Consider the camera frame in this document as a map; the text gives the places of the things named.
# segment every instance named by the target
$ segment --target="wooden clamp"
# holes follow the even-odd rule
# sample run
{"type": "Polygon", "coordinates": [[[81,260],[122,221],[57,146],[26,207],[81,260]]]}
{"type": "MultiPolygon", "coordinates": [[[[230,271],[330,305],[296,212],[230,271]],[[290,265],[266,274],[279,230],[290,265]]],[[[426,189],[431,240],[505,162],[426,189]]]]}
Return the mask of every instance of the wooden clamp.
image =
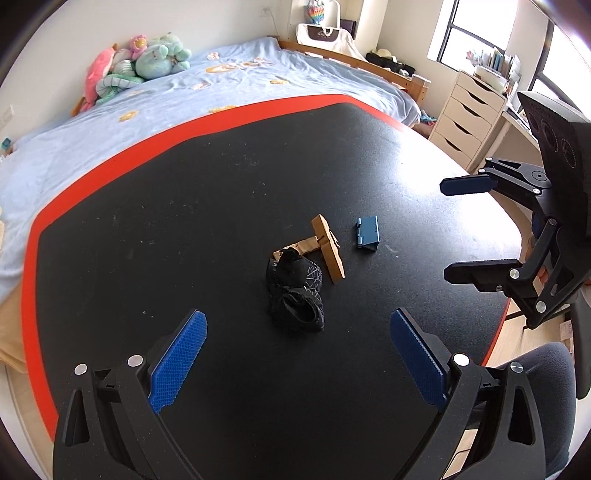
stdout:
{"type": "MultiPolygon", "coordinates": [[[[300,253],[300,255],[306,255],[310,252],[319,250],[320,245],[318,244],[318,239],[315,236],[311,236],[310,238],[306,238],[306,240],[301,240],[296,244],[287,245],[287,247],[282,248],[282,250],[285,250],[286,248],[295,248],[300,253]]],[[[281,258],[281,253],[281,250],[273,252],[273,258],[276,262],[278,262],[281,258]]]]}
{"type": "Polygon", "coordinates": [[[329,269],[330,278],[333,283],[337,283],[345,277],[343,262],[339,257],[339,243],[322,215],[317,215],[312,219],[312,228],[318,237],[318,244],[326,267],[329,269]]]}
{"type": "Polygon", "coordinates": [[[343,262],[339,257],[339,242],[337,241],[326,219],[322,215],[317,215],[312,219],[312,228],[316,236],[301,240],[296,244],[288,245],[281,250],[273,252],[273,258],[276,262],[281,258],[282,250],[286,248],[295,248],[300,255],[306,255],[316,250],[321,250],[322,256],[329,269],[330,279],[333,283],[342,280],[345,277],[343,262]]]}

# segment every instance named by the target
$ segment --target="bed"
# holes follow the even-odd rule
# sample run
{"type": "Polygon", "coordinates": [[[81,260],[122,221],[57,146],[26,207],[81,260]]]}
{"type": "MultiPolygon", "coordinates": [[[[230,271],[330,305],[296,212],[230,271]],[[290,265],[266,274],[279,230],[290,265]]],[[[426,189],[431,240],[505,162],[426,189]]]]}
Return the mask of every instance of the bed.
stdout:
{"type": "Polygon", "coordinates": [[[420,119],[418,104],[429,83],[274,38],[205,51],[190,60],[186,72],[141,84],[102,106],[26,135],[0,165],[5,224],[0,250],[0,360],[16,370],[26,371],[20,279],[31,224],[45,205],[91,169],[175,125],[278,98],[344,93],[411,127],[420,119]]]}

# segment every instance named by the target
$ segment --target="hanging toy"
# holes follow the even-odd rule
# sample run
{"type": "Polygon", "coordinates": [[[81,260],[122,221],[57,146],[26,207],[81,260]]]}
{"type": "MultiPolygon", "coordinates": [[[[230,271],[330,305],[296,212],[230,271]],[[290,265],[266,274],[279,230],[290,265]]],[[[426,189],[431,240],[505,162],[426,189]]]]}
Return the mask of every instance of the hanging toy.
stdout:
{"type": "Polygon", "coordinates": [[[324,20],[323,0],[310,0],[306,5],[306,16],[310,23],[320,25],[324,20]]]}

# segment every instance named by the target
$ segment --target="black table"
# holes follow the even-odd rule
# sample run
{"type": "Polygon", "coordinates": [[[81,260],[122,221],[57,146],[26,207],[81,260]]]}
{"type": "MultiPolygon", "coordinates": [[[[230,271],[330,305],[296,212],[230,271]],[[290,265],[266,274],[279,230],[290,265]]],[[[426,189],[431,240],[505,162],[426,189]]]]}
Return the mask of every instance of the black table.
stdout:
{"type": "Polygon", "coordinates": [[[447,284],[443,269],[519,254],[517,228],[488,194],[439,192],[462,172],[344,96],[207,116],[107,161],[31,232],[25,348],[49,431],[77,364],[145,355],[196,307],[207,340],[162,417],[205,479],[392,478],[435,409],[390,341],[390,313],[405,306],[480,362],[507,299],[447,284]],[[318,213],[346,278],[333,285],[311,255],[324,271],[326,328],[289,334],[267,315],[265,267],[272,251],[312,236],[318,213]],[[369,215],[375,253],[356,247],[355,220],[369,215]]]}

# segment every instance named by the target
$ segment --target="hat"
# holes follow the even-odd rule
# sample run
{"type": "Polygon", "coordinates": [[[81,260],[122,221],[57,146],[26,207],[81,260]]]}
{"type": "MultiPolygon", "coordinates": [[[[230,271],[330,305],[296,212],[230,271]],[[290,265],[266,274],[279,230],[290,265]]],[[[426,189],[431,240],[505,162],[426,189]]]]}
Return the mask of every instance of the hat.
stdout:
{"type": "Polygon", "coordinates": [[[387,48],[380,48],[379,50],[373,49],[372,53],[375,53],[376,55],[379,55],[385,59],[392,59],[393,61],[396,61],[396,57],[394,57],[387,48]]]}

